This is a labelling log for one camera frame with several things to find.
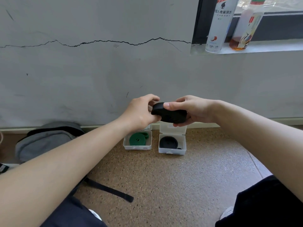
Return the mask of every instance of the bottle with amber liquid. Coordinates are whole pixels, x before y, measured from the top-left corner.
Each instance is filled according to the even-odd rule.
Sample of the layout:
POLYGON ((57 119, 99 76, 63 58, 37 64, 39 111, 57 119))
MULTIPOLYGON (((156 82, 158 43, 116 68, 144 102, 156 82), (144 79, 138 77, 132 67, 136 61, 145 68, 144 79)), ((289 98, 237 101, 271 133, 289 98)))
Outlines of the bottle with amber liquid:
POLYGON ((251 0, 249 6, 241 13, 236 30, 229 46, 233 50, 243 50, 251 41, 263 15, 265 0, 251 0))

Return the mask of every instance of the green resistance band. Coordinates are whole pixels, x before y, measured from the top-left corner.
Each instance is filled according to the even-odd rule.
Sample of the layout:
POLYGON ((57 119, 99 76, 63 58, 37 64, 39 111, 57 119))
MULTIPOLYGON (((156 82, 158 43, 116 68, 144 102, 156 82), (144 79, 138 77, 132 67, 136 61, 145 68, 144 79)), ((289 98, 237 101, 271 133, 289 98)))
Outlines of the green resistance band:
POLYGON ((146 140, 149 138, 149 134, 147 132, 142 132, 142 133, 134 133, 130 138, 129 138, 129 144, 131 146, 145 146, 146 145, 146 140))

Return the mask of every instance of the black window frame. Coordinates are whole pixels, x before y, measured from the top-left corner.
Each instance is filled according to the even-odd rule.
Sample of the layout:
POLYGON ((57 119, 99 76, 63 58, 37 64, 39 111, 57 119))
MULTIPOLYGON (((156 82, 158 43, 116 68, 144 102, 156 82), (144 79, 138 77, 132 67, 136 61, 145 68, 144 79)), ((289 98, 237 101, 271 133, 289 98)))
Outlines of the black window frame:
MULTIPOLYGON (((206 44, 217 0, 199 0, 192 44, 206 44)), ((240 14, 235 14, 225 42, 236 29, 240 14)), ((252 41, 273 41, 303 38, 303 11, 265 13, 252 41)))

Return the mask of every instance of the clear plastic box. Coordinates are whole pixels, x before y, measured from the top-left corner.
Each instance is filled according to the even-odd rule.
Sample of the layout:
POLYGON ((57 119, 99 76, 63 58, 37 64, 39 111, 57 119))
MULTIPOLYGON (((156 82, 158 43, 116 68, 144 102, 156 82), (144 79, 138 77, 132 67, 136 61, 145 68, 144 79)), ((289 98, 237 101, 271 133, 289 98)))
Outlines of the clear plastic box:
POLYGON ((145 129, 137 132, 132 132, 124 137, 123 146, 126 150, 150 150, 152 148, 152 125, 148 125, 145 129), (149 138, 146 140, 145 146, 131 146, 129 144, 129 138, 137 132, 146 132, 149 134, 149 138))
POLYGON ((163 154, 179 154, 185 155, 186 152, 186 133, 187 126, 174 127, 172 123, 160 122, 160 135, 159 135, 159 153, 163 154), (165 136, 174 137, 178 141, 178 148, 181 149, 169 149, 160 148, 160 140, 165 136))

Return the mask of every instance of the brown liquid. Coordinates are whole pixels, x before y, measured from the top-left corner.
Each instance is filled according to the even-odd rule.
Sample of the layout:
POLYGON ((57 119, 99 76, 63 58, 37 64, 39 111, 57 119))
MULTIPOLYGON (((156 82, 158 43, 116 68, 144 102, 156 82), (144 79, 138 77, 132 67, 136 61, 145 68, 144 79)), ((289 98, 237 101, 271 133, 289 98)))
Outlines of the brown liquid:
POLYGON ((229 42, 230 48, 232 48, 233 50, 244 50, 245 48, 237 48, 240 43, 240 40, 241 38, 231 39, 231 41, 229 42))

